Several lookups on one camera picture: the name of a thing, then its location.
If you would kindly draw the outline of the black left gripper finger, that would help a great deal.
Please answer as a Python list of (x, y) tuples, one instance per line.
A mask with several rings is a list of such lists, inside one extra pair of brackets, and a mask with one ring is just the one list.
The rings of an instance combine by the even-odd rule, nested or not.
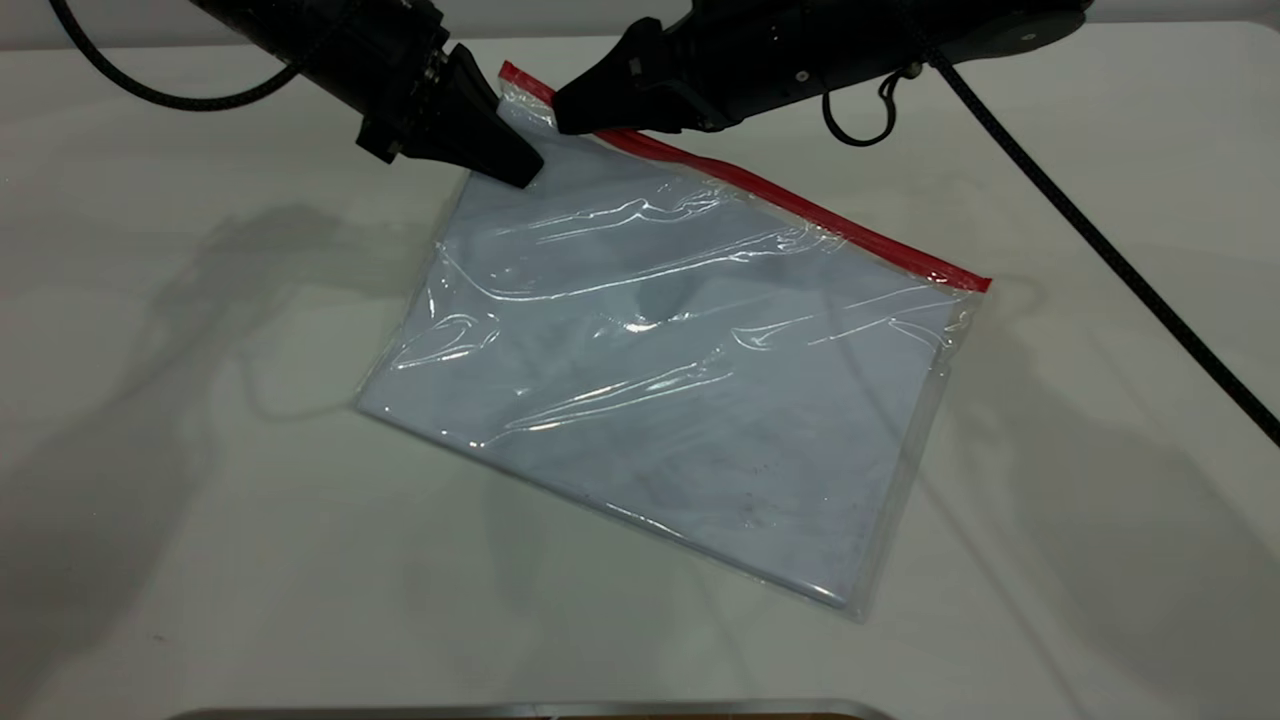
[(412, 135), (399, 154), (461, 167), (516, 188), (536, 177), (536, 149), (494, 113), (442, 113)]
[[(471, 51), (458, 44), (451, 51), (440, 81), (440, 114), (461, 115), (466, 111), (499, 114), (500, 99), (486, 82)], [(544, 160), (536, 150), (536, 173)]]

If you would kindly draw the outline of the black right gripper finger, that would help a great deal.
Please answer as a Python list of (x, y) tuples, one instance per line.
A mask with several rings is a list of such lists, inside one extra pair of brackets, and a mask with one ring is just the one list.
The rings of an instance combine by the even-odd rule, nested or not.
[(728, 115), (691, 85), (566, 86), (556, 95), (556, 123), (566, 135), (613, 129), (678, 135), (686, 129), (721, 132), (731, 127)]
[(689, 59), (689, 28), (695, 24), (692, 18), (676, 20), (671, 27), (664, 27), (657, 18), (635, 20), (598, 63), (566, 86), (621, 85), (648, 88), (658, 85), (691, 85), (685, 61)]

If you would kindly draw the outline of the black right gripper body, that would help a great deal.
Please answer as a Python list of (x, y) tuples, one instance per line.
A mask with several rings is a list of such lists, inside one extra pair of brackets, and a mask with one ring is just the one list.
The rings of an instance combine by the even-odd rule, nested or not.
[(895, 1), (695, 1), (695, 126), (750, 117), (918, 63)]

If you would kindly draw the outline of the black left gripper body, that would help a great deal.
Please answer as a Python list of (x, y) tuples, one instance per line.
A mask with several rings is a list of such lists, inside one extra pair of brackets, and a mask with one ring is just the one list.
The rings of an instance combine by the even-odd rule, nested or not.
[(431, 1), (197, 1), (361, 115), (356, 143), (390, 163), (425, 159), (428, 111), (449, 33)]

